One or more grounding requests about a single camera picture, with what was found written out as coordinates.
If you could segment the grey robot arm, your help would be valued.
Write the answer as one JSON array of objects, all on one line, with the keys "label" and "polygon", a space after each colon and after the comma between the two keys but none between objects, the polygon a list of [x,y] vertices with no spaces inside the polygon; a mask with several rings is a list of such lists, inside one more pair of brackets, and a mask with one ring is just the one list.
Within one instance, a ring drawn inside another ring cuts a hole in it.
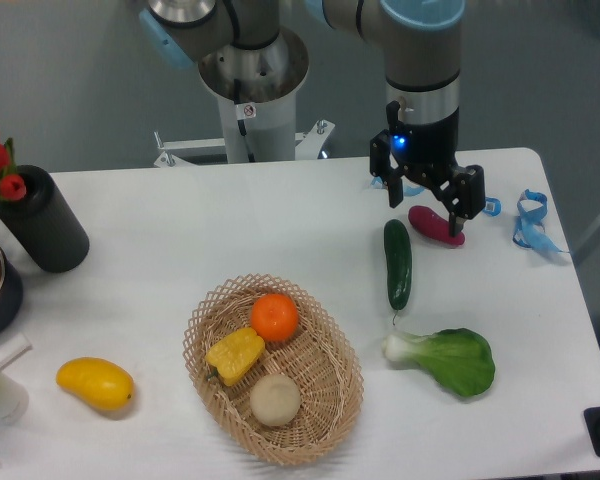
[{"label": "grey robot arm", "polygon": [[[330,28],[378,46],[384,58],[386,127],[370,142],[370,171],[403,199],[404,180],[428,190],[457,236],[486,203],[480,166],[456,161],[461,1],[310,1]],[[147,1],[139,15],[169,62],[195,65],[218,101],[232,163],[292,160],[295,96],[309,67],[302,39],[276,1]]]}]

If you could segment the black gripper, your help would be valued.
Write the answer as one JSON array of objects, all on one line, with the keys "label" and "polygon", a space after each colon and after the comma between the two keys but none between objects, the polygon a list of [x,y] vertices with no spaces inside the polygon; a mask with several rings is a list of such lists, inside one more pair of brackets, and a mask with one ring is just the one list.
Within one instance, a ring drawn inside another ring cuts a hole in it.
[{"label": "black gripper", "polygon": [[457,165],[459,110],[429,124],[405,123],[399,107],[387,107],[388,127],[370,141],[370,173],[388,192],[389,206],[404,200],[402,177],[433,192],[449,213],[449,235],[485,207],[484,169]]}]

